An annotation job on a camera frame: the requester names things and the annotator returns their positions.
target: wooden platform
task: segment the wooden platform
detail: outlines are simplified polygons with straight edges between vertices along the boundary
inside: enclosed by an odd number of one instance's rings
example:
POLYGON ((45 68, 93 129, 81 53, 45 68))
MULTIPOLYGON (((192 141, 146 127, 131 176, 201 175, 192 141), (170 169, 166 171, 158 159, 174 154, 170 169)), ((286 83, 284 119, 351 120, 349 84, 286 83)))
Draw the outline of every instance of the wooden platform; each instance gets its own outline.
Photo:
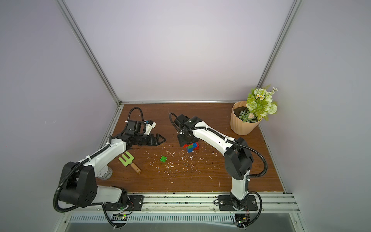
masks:
MULTIPOLYGON (((98 180, 99 185, 118 186, 129 192, 229 192, 232 187, 231 177, 224 167, 224 157, 214 147, 200 140, 200 149, 188 153, 179 146, 178 132, 169 121, 168 113, 184 114, 189 118, 197 116, 217 131, 234 137, 229 124, 232 103, 183 103, 183 104, 126 104, 117 122, 113 135, 125 127, 128 111, 140 107, 145 120, 153 120, 156 127, 151 133, 159 133, 167 141, 160 146, 143 146, 129 150, 134 156, 134 163, 142 170, 137 174, 130 166, 125 167, 115 158, 109 163, 113 175, 109 180, 98 180), (160 161, 166 156, 166 163, 160 161)), ((132 120, 139 120, 139 111, 131 114, 132 120)), ((249 189, 252 191, 283 191, 265 141, 258 127, 250 134, 242 136, 248 145, 259 151, 268 162, 268 172, 260 178, 252 178, 249 189)), ((253 154, 252 174, 263 170, 263 162, 253 154)))

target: green block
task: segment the green block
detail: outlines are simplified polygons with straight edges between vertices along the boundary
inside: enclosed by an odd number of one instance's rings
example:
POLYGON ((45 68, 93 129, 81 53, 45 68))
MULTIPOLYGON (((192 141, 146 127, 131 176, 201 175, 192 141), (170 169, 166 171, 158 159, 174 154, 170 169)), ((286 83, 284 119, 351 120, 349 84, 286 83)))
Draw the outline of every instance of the green block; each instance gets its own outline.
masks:
POLYGON ((166 160, 167 158, 165 156, 161 156, 161 159, 160 159, 161 162, 165 162, 166 160))

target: soil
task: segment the soil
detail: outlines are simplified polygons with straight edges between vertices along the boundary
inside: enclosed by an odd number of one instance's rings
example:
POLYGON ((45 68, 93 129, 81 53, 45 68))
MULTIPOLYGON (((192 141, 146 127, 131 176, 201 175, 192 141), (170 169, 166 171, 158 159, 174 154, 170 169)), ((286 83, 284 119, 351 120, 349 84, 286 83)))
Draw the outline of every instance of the soil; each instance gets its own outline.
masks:
POLYGON ((247 112, 249 111, 248 108, 246 106, 241 106, 241 107, 238 107, 236 109, 233 110, 234 114, 239 117, 240 116, 240 113, 244 110, 247 110, 247 112))

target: white wall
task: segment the white wall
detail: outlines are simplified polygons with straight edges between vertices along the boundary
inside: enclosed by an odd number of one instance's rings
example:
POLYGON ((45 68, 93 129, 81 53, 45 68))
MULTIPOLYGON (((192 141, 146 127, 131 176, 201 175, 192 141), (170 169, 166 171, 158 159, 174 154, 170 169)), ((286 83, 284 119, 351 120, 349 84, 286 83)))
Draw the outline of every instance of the white wall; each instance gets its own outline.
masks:
POLYGON ((312 232, 370 231, 371 2, 303 1, 265 81, 261 123, 312 232))
POLYGON ((66 0, 122 101, 238 100, 293 0, 66 0))
POLYGON ((52 231, 62 167, 92 154, 116 105, 52 0, 0 2, 1 231, 52 231))

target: white flower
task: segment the white flower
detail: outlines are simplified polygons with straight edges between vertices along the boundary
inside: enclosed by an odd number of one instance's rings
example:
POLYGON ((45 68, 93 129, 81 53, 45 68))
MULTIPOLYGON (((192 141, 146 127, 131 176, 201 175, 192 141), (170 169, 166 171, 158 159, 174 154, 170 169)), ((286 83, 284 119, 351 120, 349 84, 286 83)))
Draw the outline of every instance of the white flower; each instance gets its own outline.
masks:
POLYGON ((264 95, 257 94, 256 95, 256 99, 258 99, 258 98, 260 98, 260 100, 264 100, 265 96, 264 95))
POLYGON ((251 101, 246 104, 246 107, 249 108, 249 111, 252 111, 257 107, 257 103, 254 101, 251 101))
POLYGON ((277 111, 277 106, 275 104, 270 104, 268 114, 274 114, 277 111))
POLYGON ((266 96, 266 97, 265 97, 265 101, 268 102, 268 103, 272 103, 272 101, 273 101, 273 100, 272 100, 272 96, 271 96, 271 95, 266 96))

